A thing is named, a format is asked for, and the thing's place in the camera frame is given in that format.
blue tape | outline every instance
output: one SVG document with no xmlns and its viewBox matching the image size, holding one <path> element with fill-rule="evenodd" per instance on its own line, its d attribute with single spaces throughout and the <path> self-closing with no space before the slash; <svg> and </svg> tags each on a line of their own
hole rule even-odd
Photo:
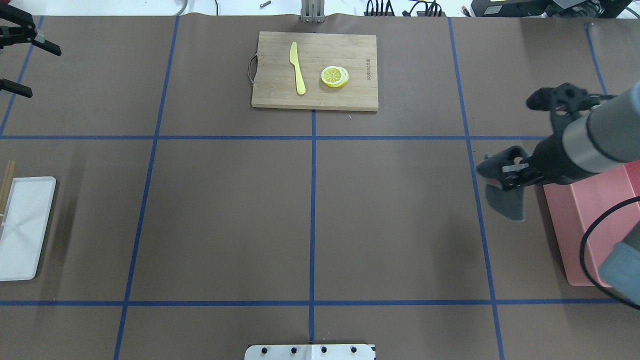
<svg viewBox="0 0 640 360">
<path fill-rule="evenodd" d="M 309 343 L 316 337 L 315 308 L 316 301 L 316 156 L 317 133 L 316 111 L 311 110 L 311 210 L 309 231 Z"/>
<path fill-rule="evenodd" d="M 598 59 L 596 58 L 596 52 L 593 49 L 593 42 L 591 41 L 591 33 L 589 32 L 589 27 L 593 25 L 592 22 L 587 22 L 584 25 L 584 32 L 587 35 L 587 43 L 589 44 L 589 51 L 591 51 L 591 59 L 593 60 L 593 66 L 596 69 L 596 75 L 598 76 L 598 81 L 600 82 L 600 87 L 602 87 L 602 93 L 608 95 L 607 87 L 604 85 L 604 79 L 602 79 L 602 73 L 600 72 L 600 66 L 598 65 Z"/>
<path fill-rule="evenodd" d="M 166 97 L 166 88 L 169 83 L 169 77 L 171 72 L 171 64 L 173 59 L 173 50 L 175 49 L 175 39 L 177 38 L 178 25 L 180 24 L 180 17 L 175 17 L 175 24 L 173 25 L 173 38 L 171 40 L 171 48 L 169 50 L 169 59 L 166 65 L 166 74 L 164 75 L 164 86 L 162 92 L 162 98 L 160 99 L 160 108 L 158 109 L 158 118 L 156 122 L 156 134 L 154 143 L 151 146 L 151 155 L 149 156 L 149 166 L 147 168 L 147 180 L 145 181 L 145 189 L 142 195 L 142 203 L 140 205 L 140 216 L 138 218 L 138 228 L 136 229 L 136 238 L 133 243 L 133 251 L 131 254 L 131 264 L 129 265 L 129 276 L 127 278 L 127 287 L 124 295 L 124 305 L 122 306 L 122 314 L 120 316 L 120 325 L 118 327 L 118 337 L 116 339 L 116 346 L 113 352 L 113 359 L 118 360 L 120 357 L 120 347 L 122 346 L 122 336 L 124 335 L 124 326 L 127 320 L 127 308 L 129 306 L 129 297 L 131 296 L 131 285 L 133 283 L 133 275 L 136 268 L 136 260 L 138 257 L 138 247 L 140 245 L 140 236 L 142 234 L 142 225 L 145 219 L 145 211 L 147 209 L 147 198 L 149 195 L 149 186 L 151 184 L 151 176 L 154 169 L 154 161 L 156 160 L 156 149 L 158 144 L 158 136 L 160 133 L 160 126 L 162 124 L 162 114 L 164 108 L 164 98 Z"/>
<path fill-rule="evenodd" d="M 467 108 L 465 106 L 465 96 L 462 91 L 462 80 L 460 78 L 460 66 L 458 65 L 458 52 L 456 51 L 456 39 L 453 33 L 453 23 L 451 18 L 447 18 L 449 21 L 449 37 L 451 38 L 451 51 L 453 53 L 453 65 L 456 71 L 456 81 L 458 82 L 458 97 L 460 98 L 460 109 L 462 111 L 462 121 L 465 126 L 465 136 L 467 140 L 467 152 L 469 157 L 469 165 L 471 169 L 471 178 L 474 184 L 474 195 L 476 198 L 476 209 L 478 215 L 478 224 L 480 226 L 480 235 L 482 237 L 482 246 L 484 252 L 484 265 L 486 267 L 486 276 L 489 284 L 489 294 L 491 300 L 495 300 L 495 288 L 493 286 L 493 272 L 491 270 L 491 259 L 489 258 L 489 246 L 486 242 L 486 233 L 484 231 L 484 218 L 482 214 L 482 205 L 480 204 L 480 191 L 478 190 L 478 183 L 476 177 L 476 163 L 474 161 L 473 148 L 471 146 L 471 137 L 469 133 L 469 124 L 467 121 Z M 498 317 L 498 308 L 495 304 L 492 305 L 493 310 L 493 324 L 495 326 L 495 337 L 498 344 L 498 355 L 500 360 L 504 360 L 504 347 L 502 346 L 502 332 L 500 331 L 500 319 Z"/>
<path fill-rule="evenodd" d="M 260 307 L 309 306 L 309 300 L 130 300 L 127 307 Z M 123 306 L 110 300 L 0 300 L 0 306 Z M 557 304 L 618 304 L 610 298 L 595 299 L 470 299 L 470 300 L 314 300 L 314 306 L 509 306 Z"/>
<path fill-rule="evenodd" d="M 546 136 L 469 136 L 471 140 L 543 140 Z M 467 136 L 287 136 L 287 135 L 3 135 L 0 140 L 466 140 Z"/>
</svg>

metal handle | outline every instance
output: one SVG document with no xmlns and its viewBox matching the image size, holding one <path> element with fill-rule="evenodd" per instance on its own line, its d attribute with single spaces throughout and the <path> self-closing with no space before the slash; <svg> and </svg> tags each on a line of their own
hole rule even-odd
<svg viewBox="0 0 640 360">
<path fill-rule="evenodd" d="M 246 75 L 249 77 L 249 81 L 251 81 L 251 86 L 253 86 L 253 84 L 255 83 L 255 75 L 253 76 L 253 79 L 251 78 L 251 64 L 253 63 L 253 59 L 258 59 L 258 52 L 256 51 L 255 54 L 251 57 L 251 59 L 249 59 L 249 69 L 247 70 Z M 255 71 L 258 72 L 258 61 L 255 62 Z"/>
</svg>

cable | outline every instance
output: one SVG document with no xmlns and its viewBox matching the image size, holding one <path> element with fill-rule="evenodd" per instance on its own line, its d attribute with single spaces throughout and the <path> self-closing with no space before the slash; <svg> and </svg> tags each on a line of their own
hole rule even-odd
<svg viewBox="0 0 640 360">
<path fill-rule="evenodd" d="M 626 11 L 634 14 L 638 19 L 640 19 L 640 14 L 638 14 L 635 10 L 633 10 L 631 8 L 626 8 Z"/>
<path fill-rule="evenodd" d="M 413 6 L 411 7 L 411 10 L 409 10 L 408 12 L 405 10 L 402 12 L 403 16 L 411 16 L 411 14 L 413 13 L 413 9 L 415 9 L 416 6 L 418 6 L 418 4 L 420 3 L 424 3 L 424 16 L 432 16 L 431 14 L 433 14 L 433 16 L 442 16 L 442 6 L 440 6 L 440 4 L 436 3 L 435 1 L 423 1 L 423 0 L 416 0 L 415 4 L 413 4 Z"/>
<path fill-rule="evenodd" d="M 611 291 L 607 290 L 604 288 L 604 286 L 598 284 L 598 282 L 596 282 L 594 280 L 594 278 L 591 276 L 591 274 L 589 274 L 589 270 L 587 270 L 587 265 L 584 262 L 584 252 L 585 252 L 585 248 L 587 245 L 587 240 L 589 240 L 589 235 L 591 235 L 591 233 L 593 232 L 593 230 L 596 228 L 596 226 L 598 226 L 598 224 L 600 224 L 604 219 L 606 219 L 609 215 L 613 214 L 615 211 L 624 208 L 627 205 L 633 204 L 635 202 L 640 202 L 640 196 L 636 196 L 633 197 L 629 200 L 624 200 L 623 202 L 619 203 L 618 205 L 615 205 L 614 207 L 612 207 L 611 209 L 607 210 L 604 212 L 604 214 L 600 215 L 600 217 L 598 217 L 593 224 L 591 224 L 591 226 L 589 226 L 589 229 L 587 229 L 586 233 L 584 233 L 584 236 L 582 237 L 582 241 L 580 242 L 580 267 L 582 268 L 582 272 L 584 273 L 584 275 L 587 277 L 587 279 L 589 279 L 589 281 L 591 281 L 591 283 L 598 289 L 600 289 L 600 291 L 602 291 L 603 293 L 607 294 L 610 298 L 617 300 L 619 302 L 621 302 L 622 304 L 628 306 L 628 307 L 633 307 L 636 310 L 640 310 L 640 305 L 631 302 L 623 297 L 617 296 L 616 294 L 612 293 Z"/>
<path fill-rule="evenodd" d="M 180 8 L 180 10 L 178 10 L 177 13 L 175 13 L 174 16 L 180 16 L 182 15 L 182 13 L 184 12 L 184 10 L 187 8 L 187 3 L 189 2 L 189 0 L 182 0 L 182 8 Z"/>
<path fill-rule="evenodd" d="M 396 13 L 394 13 L 394 7 L 391 5 L 391 0 L 387 0 L 387 7 L 385 8 L 385 16 L 388 16 L 389 9 L 391 9 L 391 16 L 396 16 Z"/>
</svg>

metal bracket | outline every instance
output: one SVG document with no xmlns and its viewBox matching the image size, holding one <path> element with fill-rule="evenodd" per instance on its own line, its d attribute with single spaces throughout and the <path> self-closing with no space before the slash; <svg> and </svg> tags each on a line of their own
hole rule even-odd
<svg viewBox="0 0 640 360">
<path fill-rule="evenodd" d="M 376 346 L 340 345 L 253 345 L 244 360 L 375 360 Z"/>
<path fill-rule="evenodd" d="M 324 0 L 302 0 L 302 22 L 324 22 Z"/>
</svg>

plastic knife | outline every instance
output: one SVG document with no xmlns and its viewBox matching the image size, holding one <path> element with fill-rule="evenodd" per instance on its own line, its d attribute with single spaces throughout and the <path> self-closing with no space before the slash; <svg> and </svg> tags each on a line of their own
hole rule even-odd
<svg viewBox="0 0 640 360">
<path fill-rule="evenodd" d="M 296 91 L 298 95 L 305 95 L 307 88 L 305 87 L 305 81 L 302 80 L 302 72 L 300 71 L 300 63 L 298 62 L 298 43 L 293 42 L 291 44 L 291 50 L 289 50 L 289 62 L 296 68 Z"/>
</svg>

